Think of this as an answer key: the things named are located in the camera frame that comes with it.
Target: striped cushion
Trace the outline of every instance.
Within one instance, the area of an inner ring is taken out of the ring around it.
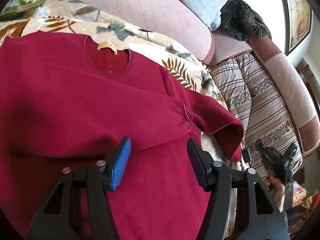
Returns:
[[[229,111],[244,125],[243,144],[251,148],[252,167],[259,175],[264,177],[266,170],[255,149],[257,138],[282,154],[294,142],[298,151],[291,168],[296,172],[302,164],[302,155],[290,115],[272,80],[253,55],[245,53],[228,59],[212,69],[211,76]]]

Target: person's hand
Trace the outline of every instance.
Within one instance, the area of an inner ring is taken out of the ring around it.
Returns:
[[[285,185],[282,184],[280,179],[271,176],[269,173],[266,175],[266,178],[263,180],[263,182],[267,187],[270,187],[271,185],[275,187],[276,193],[274,194],[273,199],[276,202],[280,212],[282,212],[284,207]]]

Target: red sweater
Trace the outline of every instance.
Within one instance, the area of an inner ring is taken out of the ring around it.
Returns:
[[[108,192],[121,239],[195,239],[209,194],[197,184],[187,139],[200,143],[200,131],[214,133],[238,161],[241,122],[148,58],[96,48],[78,34],[5,38],[0,208],[25,236],[64,167],[89,167],[128,136],[132,153],[122,182]]]

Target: picture frame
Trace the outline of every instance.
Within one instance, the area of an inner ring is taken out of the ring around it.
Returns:
[[[307,0],[282,0],[285,19],[285,51],[289,55],[309,35],[312,10]]]

